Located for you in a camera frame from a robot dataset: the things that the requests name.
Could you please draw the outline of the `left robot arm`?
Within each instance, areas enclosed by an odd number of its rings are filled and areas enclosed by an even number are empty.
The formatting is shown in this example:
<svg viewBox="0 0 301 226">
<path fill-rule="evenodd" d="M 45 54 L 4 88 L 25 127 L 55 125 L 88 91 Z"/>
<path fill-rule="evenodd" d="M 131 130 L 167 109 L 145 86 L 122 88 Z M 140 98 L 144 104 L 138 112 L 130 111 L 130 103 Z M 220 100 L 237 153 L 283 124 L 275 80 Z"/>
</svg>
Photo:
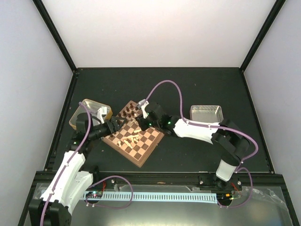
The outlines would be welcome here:
<svg viewBox="0 0 301 226">
<path fill-rule="evenodd" d="M 38 199 L 29 204 L 33 226 L 69 226 L 77 203 L 89 188 L 100 185 L 98 167 L 84 169 L 94 141 L 121 130 L 127 119 L 111 117 L 104 123 L 93 125 L 91 113 L 81 113 L 76 118 L 75 136 L 64 154 L 62 163 L 52 182 Z"/>
</svg>

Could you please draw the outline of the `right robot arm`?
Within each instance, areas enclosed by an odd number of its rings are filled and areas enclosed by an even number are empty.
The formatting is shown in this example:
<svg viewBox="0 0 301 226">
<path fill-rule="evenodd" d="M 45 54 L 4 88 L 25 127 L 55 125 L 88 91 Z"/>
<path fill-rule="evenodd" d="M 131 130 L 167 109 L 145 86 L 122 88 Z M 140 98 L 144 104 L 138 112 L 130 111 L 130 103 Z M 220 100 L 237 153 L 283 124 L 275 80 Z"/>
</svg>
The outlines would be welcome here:
<svg viewBox="0 0 301 226">
<path fill-rule="evenodd" d="M 156 102 L 149 103 L 146 100 L 140 101 L 137 108 L 142 113 L 135 119 L 143 131 L 154 128 L 166 136 L 192 138 L 213 145 L 218 144 L 222 148 L 221 160 L 213 181 L 207 186 L 225 190 L 231 184 L 231 177 L 250 146 L 244 136 L 231 128 L 235 126 L 234 123 L 229 120 L 209 124 L 190 122 L 179 116 L 168 115 Z"/>
</svg>

